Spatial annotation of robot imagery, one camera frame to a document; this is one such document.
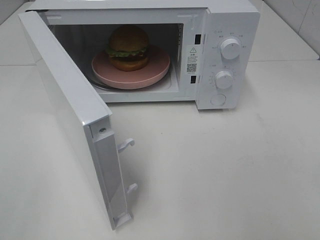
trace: white microwave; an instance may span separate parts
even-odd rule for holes
[[[130,220],[119,153],[106,103],[195,101],[199,110],[237,105],[260,14],[248,0],[36,0],[19,15],[48,93],[111,228]],[[143,29],[168,52],[157,83],[116,89],[93,74],[91,61],[111,32]]]

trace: open door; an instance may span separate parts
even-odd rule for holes
[[[36,11],[19,15],[56,117],[115,229],[131,219],[108,106],[99,97]]]

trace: burger patty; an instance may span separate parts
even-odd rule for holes
[[[144,59],[148,54],[148,50],[145,52],[140,52],[137,55],[129,55],[129,56],[111,56],[109,55],[110,58],[114,58],[120,61],[125,61],[125,62],[130,62],[130,61],[138,61],[141,59]]]

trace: power knob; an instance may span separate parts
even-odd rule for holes
[[[220,44],[220,51],[225,59],[235,59],[240,54],[240,41],[234,37],[225,39]]]
[[[215,85],[218,89],[227,89],[232,86],[234,77],[230,71],[220,71],[215,75]]]

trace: label sticker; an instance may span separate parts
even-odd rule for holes
[[[187,45],[185,48],[185,71],[187,74],[197,74],[199,71],[199,55],[201,45]]]

